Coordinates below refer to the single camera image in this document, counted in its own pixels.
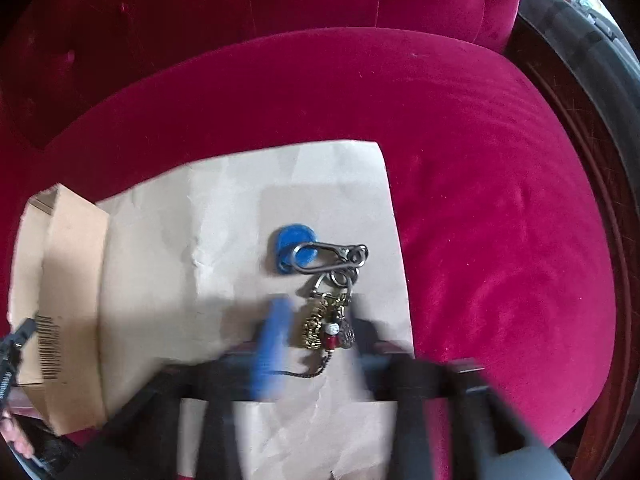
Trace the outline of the person's hand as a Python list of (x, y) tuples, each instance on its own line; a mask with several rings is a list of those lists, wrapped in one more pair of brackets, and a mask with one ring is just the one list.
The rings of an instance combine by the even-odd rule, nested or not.
[(2, 438), (9, 444), (12, 444), (18, 454), (21, 454), (21, 456), (28, 460), (34, 456), (34, 447), (29, 442), (26, 434), (24, 434), (20, 424), (10, 412), (4, 411), (1, 414), (0, 431)]

